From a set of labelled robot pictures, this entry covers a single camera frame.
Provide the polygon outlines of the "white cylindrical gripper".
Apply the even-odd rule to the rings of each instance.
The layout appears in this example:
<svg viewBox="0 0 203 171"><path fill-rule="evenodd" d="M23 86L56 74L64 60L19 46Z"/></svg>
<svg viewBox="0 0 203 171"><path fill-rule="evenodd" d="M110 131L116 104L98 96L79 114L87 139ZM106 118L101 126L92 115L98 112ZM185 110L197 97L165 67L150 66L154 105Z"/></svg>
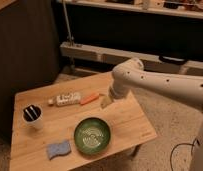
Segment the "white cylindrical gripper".
<svg viewBox="0 0 203 171"><path fill-rule="evenodd" d="M113 103L113 99L122 99L126 96L126 89L124 87L114 87L109 88L109 96L105 96L100 104L102 109L106 108Z"/></svg>

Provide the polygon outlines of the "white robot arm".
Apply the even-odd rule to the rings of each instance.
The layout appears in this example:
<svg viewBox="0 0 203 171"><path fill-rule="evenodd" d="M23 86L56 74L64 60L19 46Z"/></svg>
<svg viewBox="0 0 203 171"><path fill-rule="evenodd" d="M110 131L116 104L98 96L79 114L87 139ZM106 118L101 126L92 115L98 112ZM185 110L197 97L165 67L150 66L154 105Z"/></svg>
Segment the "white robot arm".
<svg viewBox="0 0 203 171"><path fill-rule="evenodd" d="M148 72L143 62L131 58L116 65L112 72L113 82L108 98L126 98L131 88L143 88L193 107L203 114L203 76ZM203 171L203 121L198 135L189 171Z"/></svg>

